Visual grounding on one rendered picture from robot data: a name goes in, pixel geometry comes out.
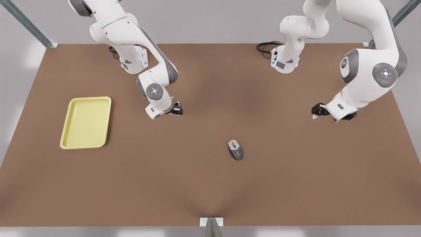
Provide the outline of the yellow rectangular tray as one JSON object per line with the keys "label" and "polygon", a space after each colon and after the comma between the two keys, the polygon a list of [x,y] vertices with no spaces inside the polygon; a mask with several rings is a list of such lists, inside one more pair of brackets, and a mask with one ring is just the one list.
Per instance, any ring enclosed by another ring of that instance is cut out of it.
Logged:
{"label": "yellow rectangular tray", "polygon": [[107,138],[110,111],[111,98],[108,96],[72,99],[69,102],[60,147],[102,147]]}

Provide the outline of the grey computer mouse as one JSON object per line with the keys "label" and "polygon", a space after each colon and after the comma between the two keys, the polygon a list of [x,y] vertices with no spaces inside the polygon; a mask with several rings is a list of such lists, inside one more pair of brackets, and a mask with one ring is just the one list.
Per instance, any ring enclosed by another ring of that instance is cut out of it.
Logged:
{"label": "grey computer mouse", "polygon": [[237,160],[240,161],[243,159],[243,150],[240,147],[240,145],[238,144],[238,141],[236,140],[231,140],[228,142],[228,147],[229,147],[229,152],[230,152],[230,156]]}

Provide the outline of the silver frame post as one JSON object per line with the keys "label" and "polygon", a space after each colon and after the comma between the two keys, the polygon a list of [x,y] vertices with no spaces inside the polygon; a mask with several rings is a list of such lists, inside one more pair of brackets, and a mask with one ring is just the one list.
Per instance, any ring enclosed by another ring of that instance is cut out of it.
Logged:
{"label": "silver frame post", "polygon": [[42,45],[46,48],[57,48],[58,44],[51,42],[21,10],[12,2],[12,0],[0,0],[0,4],[18,20]]}
{"label": "silver frame post", "polygon": [[223,237],[220,226],[224,226],[222,217],[200,218],[200,226],[204,226],[203,237]]}
{"label": "silver frame post", "polygon": [[[391,28],[394,29],[404,18],[406,18],[419,4],[421,4],[421,0],[408,0],[405,5],[399,9],[399,11],[391,17],[389,16],[389,21],[391,24]],[[376,41],[371,39],[369,42],[363,42],[364,48],[376,48]]]}

